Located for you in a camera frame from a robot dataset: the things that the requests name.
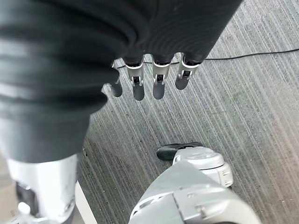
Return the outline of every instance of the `gray carpet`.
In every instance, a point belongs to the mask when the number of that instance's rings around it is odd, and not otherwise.
[[[246,0],[209,58],[299,48],[298,11],[298,0]],[[175,88],[173,65],[159,101],[147,64],[141,102],[119,69],[124,94],[114,98],[104,89],[109,102],[91,118],[79,167],[98,223],[128,222],[145,189],[170,166],[156,157],[158,147],[200,141],[232,165],[235,192],[264,224],[298,224],[298,63],[299,52],[204,61],[183,91]]]

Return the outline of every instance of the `white robot part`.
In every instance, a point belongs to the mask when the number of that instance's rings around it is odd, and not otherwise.
[[[227,188],[234,183],[230,165],[226,163],[220,153],[206,147],[188,147],[177,151],[173,165],[187,161],[196,169],[212,180]]]
[[[129,224],[261,224],[233,191],[186,160],[176,162],[146,190]]]

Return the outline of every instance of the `floor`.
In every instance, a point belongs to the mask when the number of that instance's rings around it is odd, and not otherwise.
[[[245,0],[208,58],[299,48],[297,0]],[[204,61],[179,91],[170,69],[166,94],[124,94],[91,118],[79,182],[98,223],[125,224],[149,184],[171,164],[156,157],[164,144],[200,141],[234,170],[234,191],[264,224],[299,223],[299,52]]]

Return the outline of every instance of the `black rubber fingertip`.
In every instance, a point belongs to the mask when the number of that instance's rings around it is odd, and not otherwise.
[[[160,148],[157,151],[157,157],[163,161],[172,161],[178,149],[175,148]]]
[[[111,84],[110,86],[111,94],[115,97],[120,97],[122,95],[122,86],[121,83],[118,82],[116,84]]]
[[[155,99],[162,99],[165,93],[165,85],[161,83],[153,85],[153,96]]]
[[[188,85],[188,82],[189,82],[189,80],[187,78],[179,78],[177,76],[177,79],[176,79],[176,88],[178,90],[183,90]]]
[[[157,150],[157,157],[163,161],[172,161],[178,150],[187,147],[203,147],[200,142],[192,142],[187,144],[170,144],[160,147]]]
[[[133,96],[135,100],[141,101],[144,98],[144,86],[135,85],[133,86]]]

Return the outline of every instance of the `black cable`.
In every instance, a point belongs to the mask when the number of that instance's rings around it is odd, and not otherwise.
[[[250,56],[256,56],[256,55],[274,55],[274,54],[285,54],[285,53],[291,53],[291,52],[296,52],[299,51],[299,48],[292,49],[292,50],[283,50],[283,51],[273,51],[273,52],[260,52],[260,53],[253,53],[253,54],[248,54],[248,55],[241,55],[241,56],[236,56],[236,57],[223,57],[223,58],[206,58],[206,61],[225,61],[225,60],[233,60],[233,59],[238,59],[238,58],[243,58],[243,57],[250,57]],[[145,64],[153,64],[153,62],[143,62]],[[179,62],[173,62],[170,63],[170,65],[174,64],[179,64]],[[117,69],[121,69],[125,67],[126,65],[122,65],[120,67],[117,67]]]

